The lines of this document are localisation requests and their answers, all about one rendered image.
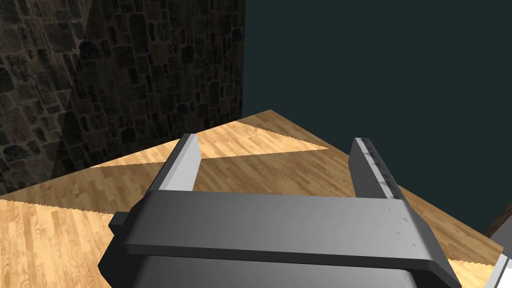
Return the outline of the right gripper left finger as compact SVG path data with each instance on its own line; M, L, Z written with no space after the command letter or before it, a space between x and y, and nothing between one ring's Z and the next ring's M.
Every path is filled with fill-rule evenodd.
M149 186L149 191L192 191L201 152L196 134L184 134Z

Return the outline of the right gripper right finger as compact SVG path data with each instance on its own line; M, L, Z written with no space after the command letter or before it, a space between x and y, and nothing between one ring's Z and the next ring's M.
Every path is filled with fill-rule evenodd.
M354 139L348 167L356 197L407 200L368 138Z

